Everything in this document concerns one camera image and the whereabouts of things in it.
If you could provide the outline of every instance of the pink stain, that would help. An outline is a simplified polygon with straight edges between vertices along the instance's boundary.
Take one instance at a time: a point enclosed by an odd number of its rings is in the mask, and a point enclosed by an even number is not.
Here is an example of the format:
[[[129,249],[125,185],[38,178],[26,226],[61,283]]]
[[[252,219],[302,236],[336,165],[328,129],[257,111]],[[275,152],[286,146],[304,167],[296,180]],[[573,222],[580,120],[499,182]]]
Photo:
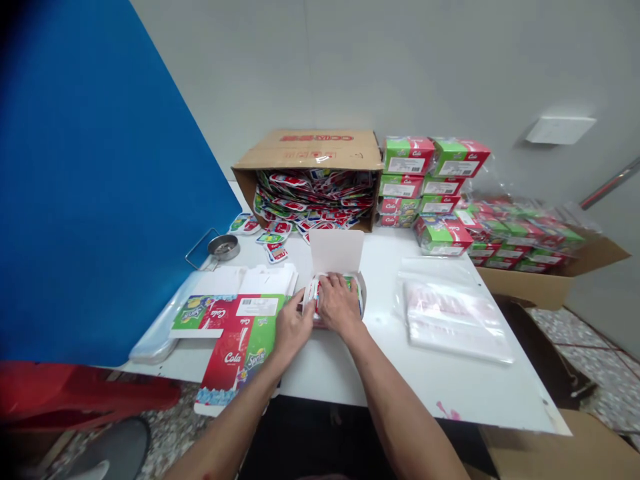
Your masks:
[[[462,417],[460,416],[460,414],[458,412],[456,412],[456,410],[451,409],[451,413],[448,413],[445,410],[445,408],[442,406],[442,402],[441,401],[438,401],[438,403],[436,403],[435,406],[438,407],[440,409],[440,411],[445,414],[445,417],[448,420],[462,420]]]

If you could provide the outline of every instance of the left hand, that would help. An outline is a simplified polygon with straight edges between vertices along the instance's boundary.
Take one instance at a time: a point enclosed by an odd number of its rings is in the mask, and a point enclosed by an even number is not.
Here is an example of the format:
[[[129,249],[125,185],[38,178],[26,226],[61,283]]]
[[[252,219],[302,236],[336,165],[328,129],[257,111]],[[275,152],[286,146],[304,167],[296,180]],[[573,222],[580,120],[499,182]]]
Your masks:
[[[304,289],[292,296],[282,307],[276,320],[275,344],[272,355],[282,357],[287,364],[293,360],[311,336],[315,300],[311,300],[305,305],[302,315],[296,310],[304,296]]]

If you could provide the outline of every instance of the right hand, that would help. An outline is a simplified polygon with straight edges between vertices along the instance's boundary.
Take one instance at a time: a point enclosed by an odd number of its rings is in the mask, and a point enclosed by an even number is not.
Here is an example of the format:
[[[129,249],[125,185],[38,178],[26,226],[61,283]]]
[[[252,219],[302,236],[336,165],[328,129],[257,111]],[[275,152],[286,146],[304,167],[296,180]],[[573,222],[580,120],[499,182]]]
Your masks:
[[[320,276],[318,315],[328,328],[343,339],[351,330],[363,325],[355,282],[351,283],[349,290],[347,281],[338,273]]]

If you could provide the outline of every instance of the white cardboard flap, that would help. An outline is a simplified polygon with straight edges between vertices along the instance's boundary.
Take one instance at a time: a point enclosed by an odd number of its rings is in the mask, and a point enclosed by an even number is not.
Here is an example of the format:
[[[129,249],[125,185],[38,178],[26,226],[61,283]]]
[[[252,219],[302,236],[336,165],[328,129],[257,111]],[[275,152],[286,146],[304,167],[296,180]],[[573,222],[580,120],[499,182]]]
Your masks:
[[[360,271],[360,257],[365,233],[360,230],[309,230],[314,272],[355,273]]]

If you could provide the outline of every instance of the hand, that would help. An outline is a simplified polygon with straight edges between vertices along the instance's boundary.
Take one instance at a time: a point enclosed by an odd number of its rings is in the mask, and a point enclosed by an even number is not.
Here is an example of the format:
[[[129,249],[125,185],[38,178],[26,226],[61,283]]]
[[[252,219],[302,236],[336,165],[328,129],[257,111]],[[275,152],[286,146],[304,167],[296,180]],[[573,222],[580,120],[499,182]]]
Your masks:
[[[320,277],[320,296],[318,315],[325,325],[334,330],[343,339],[352,330],[364,325],[360,318],[358,288],[351,283],[351,290],[345,278],[338,273],[330,273],[328,277]]]
[[[305,296],[302,289],[282,307],[275,324],[273,355],[281,357],[288,365],[311,336],[315,300],[305,305],[302,315],[296,310]]]

